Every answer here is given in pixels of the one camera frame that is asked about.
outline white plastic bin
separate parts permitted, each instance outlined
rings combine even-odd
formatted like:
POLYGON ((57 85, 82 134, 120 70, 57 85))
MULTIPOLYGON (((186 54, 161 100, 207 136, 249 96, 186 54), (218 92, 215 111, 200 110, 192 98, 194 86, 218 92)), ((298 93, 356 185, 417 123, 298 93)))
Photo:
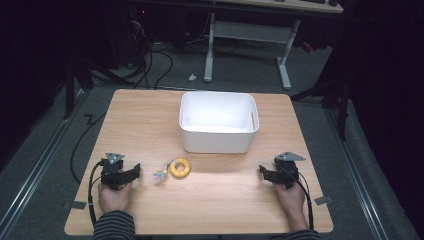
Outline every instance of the white plastic bin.
POLYGON ((180 108, 184 149, 195 153, 245 153, 259 129, 254 98, 246 93, 188 92, 180 108))

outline wire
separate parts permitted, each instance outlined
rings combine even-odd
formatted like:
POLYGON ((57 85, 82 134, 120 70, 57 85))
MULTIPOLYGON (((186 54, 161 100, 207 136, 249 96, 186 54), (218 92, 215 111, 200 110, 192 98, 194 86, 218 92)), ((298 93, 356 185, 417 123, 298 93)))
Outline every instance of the wire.
POLYGON ((295 177, 293 177, 286 169, 282 168, 284 172, 286 172, 287 175, 290 176, 291 179, 293 179, 294 181, 297 182, 297 184, 299 184, 299 186, 302 188, 303 192, 305 193, 306 196, 306 202, 308 204, 308 217, 309 217, 309 229, 314 230, 314 213, 312 212, 312 201, 311 201, 311 196, 309 195, 309 186, 308 186, 308 182, 306 181, 305 177, 300 173, 300 176, 302 176, 303 180, 305 181, 306 187, 308 190, 305 189, 305 187, 303 186, 303 184, 296 179, 295 177))
POLYGON ((93 206, 93 196, 91 195, 91 190, 94 184, 93 176, 94 176, 94 173, 96 172, 97 167, 101 166, 102 164, 103 164, 103 161, 100 161, 96 163, 96 165, 94 165, 94 168, 90 174, 90 181, 88 182, 88 208, 90 210, 90 217, 91 217, 91 222, 93 223, 93 226, 96 225, 96 222, 97 222, 96 213, 94 212, 94 206, 93 206))
POLYGON ((195 42, 203 41, 204 39, 207 39, 207 37, 204 37, 204 38, 202 38, 202 37, 203 37, 203 35, 205 34, 206 29, 208 28, 208 23, 209 23, 209 19, 210 19, 210 17, 211 17, 211 14, 209 13, 209 14, 208 14, 208 18, 206 19, 205 27, 203 28, 203 31, 202 31, 202 33, 199 35, 199 37, 198 37, 197 39, 195 39, 195 40, 193 40, 193 41, 190 41, 190 42, 187 42, 187 43, 195 43, 195 42))
POLYGON ((72 176, 74 177, 75 181, 77 181, 78 184, 81 184, 81 180, 78 179, 77 175, 75 174, 74 171, 74 156, 75 156, 75 152, 77 151, 77 148, 79 146, 79 144, 81 143, 82 139, 84 138, 84 136, 88 133, 88 131, 97 124, 98 121, 100 121, 100 119, 102 119, 104 116, 106 115, 106 113, 103 113, 99 118, 97 118, 94 122, 92 122, 90 124, 90 126, 84 131, 84 133, 81 135, 81 137, 78 139, 77 144, 75 145, 74 149, 72 150, 72 154, 71 154, 71 161, 70 161, 70 167, 71 167, 71 173, 72 176))
POLYGON ((171 69, 172 69, 172 66, 174 65, 174 61, 172 60, 172 58, 168 55, 168 54, 166 54, 166 53, 163 53, 163 52, 153 52, 153 53, 158 53, 158 54, 162 54, 162 55, 164 55, 164 56, 166 56, 166 57, 168 57, 169 58, 169 60, 171 60, 171 65, 169 66, 169 68, 168 68, 168 70, 158 79, 158 80, 156 80, 156 83, 155 83, 155 90, 157 90, 157 87, 158 87, 158 84, 159 84, 159 82, 162 80, 162 78, 163 77, 165 77, 166 76, 166 74, 168 74, 169 73, 169 71, 171 71, 171 69))
POLYGON ((140 79, 137 81, 137 83, 136 83, 136 84, 134 84, 133 89, 136 89, 136 88, 138 87, 138 85, 139 85, 139 84, 140 84, 140 82, 143 80, 143 78, 145 78, 145 79, 146 79, 146 89, 149 89, 149 88, 150 88, 150 86, 149 86, 149 82, 147 81, 147 73, 150 71, 150 68, 152 67, 152 62, 153 62, 152 48, 151 48, 151 47, 150 47, 149 52, 150 52, 150 63, 149 63, 149 68, 147 68, 147 71, 146 71, 146 69, 144 70, 144 74, 143 74, 143 76, 141 76, 141 77, 140 77, 140 79))

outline desk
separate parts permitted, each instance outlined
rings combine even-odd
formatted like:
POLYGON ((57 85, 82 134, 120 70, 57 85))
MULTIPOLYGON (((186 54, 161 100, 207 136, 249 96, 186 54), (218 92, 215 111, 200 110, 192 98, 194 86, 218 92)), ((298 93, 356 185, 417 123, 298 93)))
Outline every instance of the desk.
MULTIPOLYGON (((275 0, 214 0, 222 3, 236 3, 253 5, 260 7, 270 8, 283 8, 299 11, 315 11, 322 13, 342 13, 343 8, 337 4, 330 6, 328 0, 325 4, 310 3, 299 0, 286 0, 284 2, 277 2, 275 0)), ((275 27, 264 26, 245 23, 234 23, 226 21, 215 21, 215 14, 211 14, 211 21, 209 27, 209 48, 206 55, 205 76, 206 82, 212 81, 213 71, 213 43, 215 37, 235 38, 253 41, 263 41, 272 43, 285 44, 284 51, 281 57, 277 57, 277 65, 280 71, 281 81, 283 88, 286 90, 291 89, 291 83, 286 69, 287 57, 296 37, 296 33, 300 24, 300 20, 295 20, 291 28, 289 27, 275 27)))
MULTIPOLYGON (((261 164, 273 169, 274 156, 286 151, 306 157, 298 162, 308 181, 311 199, 322 191, 311 162, 290 98, 282 94, 252 94, 260 128, 245 154, 196 154, 183 149, 179 129, 180 91, 118 90, 111 101, 76 201, 87 201, 87 187, 94 165, 105 152, 125 154, 124 170, 141 163, 142 176, 135 180, 129 213, 136 233, 164 234, 268 234, 288 232, 286 215, 272 185, 262 180, 261 164), (192 171, 177 180, 162 182, 153 172, 176 157, 191 162, 192 171)), ((100 176, 100 169, 95 176, 100 176)), ((96 216, 97 188, 93 189, 96 216)), ((313 202, 315 229, 330 232, 333 223, 327 206, 313 202)), ((72 209, 65 226, 69 235, 91 235, 88 208, 72 209)))

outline hand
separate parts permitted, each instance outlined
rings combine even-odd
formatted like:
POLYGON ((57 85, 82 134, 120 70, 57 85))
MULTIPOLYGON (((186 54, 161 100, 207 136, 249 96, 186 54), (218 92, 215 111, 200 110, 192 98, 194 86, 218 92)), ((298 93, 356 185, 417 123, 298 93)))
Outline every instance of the hand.
POLYGON ((290 230, 292 232, 308 229, 305 216, 303 215, 303 203, 305 202, 305 193, 297 182, 293 187, 286 189, 283 184, 272 184, 277 191, 280 204, 286 211, 289 218, 290 230))
POLYGON ((115 210, 125 211, 128 206, 132 182, 127 183, 121 190, 115 191, 107 185, 99 183, 99 204, 103 213, 115 210))

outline black cable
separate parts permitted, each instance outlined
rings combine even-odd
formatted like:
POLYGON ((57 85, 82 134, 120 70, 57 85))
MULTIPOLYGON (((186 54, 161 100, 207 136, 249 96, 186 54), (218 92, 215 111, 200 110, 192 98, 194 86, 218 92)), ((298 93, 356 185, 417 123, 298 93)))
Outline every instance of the black cable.
POLYGON ((140 79, 137 81, 136 84, 134 84, 133 89, 136 89, 138 87, 138 85, 140 84, 140 82, 143 80, 143 78, 146 78, 146 89, 150 88, 149 83, 147 81, 147 73, 149 73, 151 67, 152 67, 152 62, 153 62, 153 56, 152 56, 152 48, 150 47, 150 63, 149 63, 149 68, 147 68, 147 71, 144 70, 144 74, 143 76, 140 77, 140 79))
POLYGON ((306 190, 305 187, 303 186, 303 184, 298 179, 294 178, 286 169, 283 168, 283 171, 286 172, 286 174, 289 175, 291 179, 296 181, 297 184, 299 184, 299 186, 302 188, 303 192, 305 193, 306 202, 308 204, 309 229, 314 230, 314 213, 312 212, 312 201, 311 201, 311 197, 309 195, 308 182, 306 181, 305 177, 300 172, 298 172, 300 174, 300 176, 302 176, 303 180, 306 183, 306 187, 308 189, 308 190, 306 190))
POLYGON ((101 166, 102 164, 103 164, 103 161, 100 161, 96 163, 96 165, 94 165, 94 168, 90 174, 90 181, 88 182, 88 208, 90 210, 90 217, 91 217, 91 222, 93 223, 93 226, 96 225, 96 222, 97 222, 96 213, 94 212, 94 206, 93 206, 93 196, 91 195, 91 190, 94 184, 93 176, 94 176, 94 173, 96 172, 97 167, 101 166))
POLYGON ((82 139, 84 138, 84 136, 87 134, 87 132, 94 126, 97 124, 98 121, 100 121, 100 119, 102 119, 104 116, 106 115, 106 113, 103 113, 99 118, 97 118, 94 122, 90 123, 90 126, 84 131, 84 133, 81 135, 81 137, 78 139, 77 144, 75 145, 74 149, 72 150, 72 154, 71 154, 71 161, 70 161, 70 167, 71 167, 71 173, 72 176, 74 177, 75 181, 77 181, 78 184, 81 184, 81 180, 78 179, 77 175, 75 174, 74 171, 74 156, 75 156, 75 152, 77 151, 77 148, 79 146, 79 144, 81 143, 82 139))
POLYGON ((157 90, 157 87, 158 87, 158 84, 159 84, 159 82, 160 82, 160 80, 162 80, 162 78, 163 77, 165 77, 166 76, 166 74, 168 74, 169 73, 169 71, 171 71, 171 69, 172 69, 172 66, 174 65, 174 61, 172 60, 172 58, 168 55, 168 54, 166 54, 166 53, 163 53, 163 52, 156 52, 156 51, 154 51, 153 53, 158 53, 158 54, 162 54, 162 55, 164 55, 164 56, 166 56, 166 57, 168 57, 169 58, 169 60, 171 60, 171 65, 169 66, 169 68, 168 68, 168 70, 158 79, 158 80, 156 80, 156 83, 155 83, 155 90, 157 90))

